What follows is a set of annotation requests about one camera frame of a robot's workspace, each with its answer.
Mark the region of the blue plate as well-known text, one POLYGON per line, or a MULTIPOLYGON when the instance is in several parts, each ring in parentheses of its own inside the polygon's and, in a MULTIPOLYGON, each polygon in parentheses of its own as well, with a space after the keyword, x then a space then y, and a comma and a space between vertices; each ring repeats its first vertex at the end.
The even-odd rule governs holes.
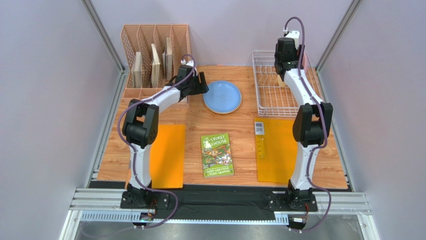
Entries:
POLYGON ((242 94, 230 81, 217 80, 208 84, 209 91, 203 94, 205 106, 240 106, 242 94))

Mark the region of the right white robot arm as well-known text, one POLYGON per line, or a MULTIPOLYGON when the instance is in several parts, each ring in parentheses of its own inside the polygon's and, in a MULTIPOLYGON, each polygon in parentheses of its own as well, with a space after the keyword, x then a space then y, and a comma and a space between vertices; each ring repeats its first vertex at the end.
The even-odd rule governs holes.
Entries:
POLYGON ((285 193, 268 194, 271 211, 303 211, 315 200, 311 175, 320 148, 327 145, 333 106, 324 102, 307 80, 302 67, 303 45, 290 37, 280 37, 275 45, 274 67, 290 88, 299 109, 292 127, 297 142, 296 163, 285 193))

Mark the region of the tan yellow plate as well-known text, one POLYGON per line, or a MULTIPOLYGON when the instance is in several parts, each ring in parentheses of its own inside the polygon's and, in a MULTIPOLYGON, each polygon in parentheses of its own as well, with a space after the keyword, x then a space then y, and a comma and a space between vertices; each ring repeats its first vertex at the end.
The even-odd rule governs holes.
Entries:
POLYGON ((285 83, 285 81, 281 78, 281 76, 280 75, 277 75, 276 76, 276 82, 277 82, 277 84, 278 84, 278 86, 280 87, 280 88, 286 88, 287 87, 287 84, 285 83))

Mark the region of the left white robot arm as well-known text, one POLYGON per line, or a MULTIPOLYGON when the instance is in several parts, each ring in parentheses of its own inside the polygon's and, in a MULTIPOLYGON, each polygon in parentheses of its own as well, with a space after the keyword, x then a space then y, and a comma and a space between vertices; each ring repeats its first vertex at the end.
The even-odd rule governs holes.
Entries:
POLYGON ((160 113, 187 96, 205 94, 208 91, 204 72, 185 64, 179 67, 178 74, 158 93, 143 100, 130 101, 119 118, 123 122, 120 137, 131 152, 131 174, 122 194, 122 209, 154 208, 159 197, 165 197, 165 201, 169 201, 169 192, 151 187, 151 148, 159 133, 160 113))

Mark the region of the cream yellow plate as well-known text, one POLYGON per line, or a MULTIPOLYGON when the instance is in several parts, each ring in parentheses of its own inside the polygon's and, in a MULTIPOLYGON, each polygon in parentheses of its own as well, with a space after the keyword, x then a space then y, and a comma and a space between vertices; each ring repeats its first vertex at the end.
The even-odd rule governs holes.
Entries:
POLYGON ((213 105, 213 106, 206 106, 210 111, 216 113, 216 114, 221 114, 221 115, 226 115, 226 114, 230 114, 235 112, 240 106, 236 105, 236 106, 229 106, 229 105, 213 105))

